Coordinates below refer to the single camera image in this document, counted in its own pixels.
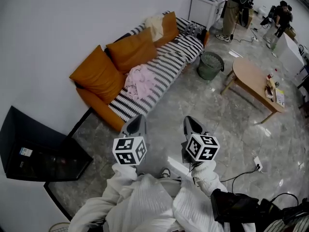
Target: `striped sofa cover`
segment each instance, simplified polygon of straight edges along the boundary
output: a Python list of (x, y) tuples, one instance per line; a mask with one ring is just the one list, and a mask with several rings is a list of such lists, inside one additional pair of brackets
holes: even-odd
[[(193, 24), (182, 18), (176, 18), (177, 27), (180, 34), (164, 46), (157, 48), (158, 56), (147, 62), (147, 68), (155, 75), (155, 86), (151, 89), (152, 94), (140, 100), (133, 100), (127, 90), (123, 88), (119, 95), (109, 104), (109, 107), (127, 122), (130, 118), (147, 114), (155, 107), (171, 84), (177, 79), (183, 68), (192, 63), (197, 56), (201, 55), (204, 45), (197, 37), (197, 33), (204, 27)], [(135, 35), (145, 29), (145, 24), (141, 24), (129, 32)]]

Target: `white wall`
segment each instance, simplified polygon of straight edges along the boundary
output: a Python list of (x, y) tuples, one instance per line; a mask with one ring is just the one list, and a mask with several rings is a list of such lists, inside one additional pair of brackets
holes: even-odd
[[(269, 12), (272, 5), (279, 5), (281, 0), (254, 0), (254, 9), (265, 6)], [(296, 31), (296, 38), (301, 44), (309, 47), (309, 11), (298, 0), (284, 0), (292, 7), (293, 22), (291, 26)]]
[[(98, 45), (111, 43), (146, 17), (191, 0), (0, 0), (0, 126), (16, 108), (69, 133), (87, 106), (69, 75)], [(63, 220), (42, 183), (5, 178), (0, 163), (0, 224), (6, 232), (43, 232)]]

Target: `gray tile floor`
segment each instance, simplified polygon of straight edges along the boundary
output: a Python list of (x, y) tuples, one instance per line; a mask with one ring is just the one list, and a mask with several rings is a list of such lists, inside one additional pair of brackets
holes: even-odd
[[(255, 17), (251, 27), (260, 28), (258, 23), (259, 19)], [(138, 167), (139, 172), (158, 175), (162, 167), (172, 165), (171, 161), (182, 161), (180, 143), (185, 141), (183, 119), (191, 115), (202, 122), (221, 145), (215, 159), (215, 171), (221, 180), (253, 170), (253, 158), (259, 156), (261, 159), (263, 171), (267, 173), (256, 172), (239, 177), (234, 183), (234, 192), (259, 199), (271, 199), (282, 192), (293, 193), (300, 201), (308, 196), (309, 126), (303, 112), (298, 109), (302, 96), (289, 80), (280, 61), (265, 46), (262, 40), (264, 33), (265, 29), (258, 31), (259, 42), (239, 43), (233, 40), (230, 44), (211, 35), (205, 50), (223, 58), (225, 71), (210, 83), (196, 72), (199, 59), (183, 71), (147, 117), (150, 146), (145, 161)], [(252, 35), (250, 29), (237, 26), (236, 39), (251, 40)], [(234, 60), (228, 53), (230, 50), (248, 58), (266, 74), (274, 74), (285, 92), (283, 114), (276, 114), (266, 123), (259, 124), (270, 111), (244, 90), (233, 86), (223, 96), (220, 95), (229, 81), (226, 76)], [(88, 198), (102, 195), (106, 179), (113, 174), (112, 143), (117, 134), (99, 117), (91, 114), (74, 135), (94, 161), (80, 180), (49, 185), (70, 215), (73, 216)], [(225, 184), (231, 191), (232, 181)], [(276, 200), (276, 204), (284, 208), (295, 205), (295, 200), (284, 195)]]

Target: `green wastebasket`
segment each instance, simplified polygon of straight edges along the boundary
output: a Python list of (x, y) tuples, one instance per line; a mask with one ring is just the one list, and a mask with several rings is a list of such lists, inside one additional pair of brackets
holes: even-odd
[(204, 52), (197, 68), (199, 76), (204, 80), (211, 81), (216, 77), (219, 71), (224, 71), (224, 62), (222, 58), (213, 52)]

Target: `throw pillow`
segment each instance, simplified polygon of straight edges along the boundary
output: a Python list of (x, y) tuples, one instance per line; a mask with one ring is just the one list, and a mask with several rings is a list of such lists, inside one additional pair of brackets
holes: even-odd
[(106, 45), (116, 68), (123, 74), (157, 56), (150, 28)]
[(96, 94), (109, 104), (125, 85), (125, 77), (118, 72), (100, 45), (73, 72), (70, 79)]
[(162, 20), (162, 27), (163, 27), (163, 37), (154, 42), (154, 45), (156, 47), (163, 46), (164, 44), (175, 39), (176, 36), (179, 34), (176, 23), (175, 12), (168, 13), (164, 16)]

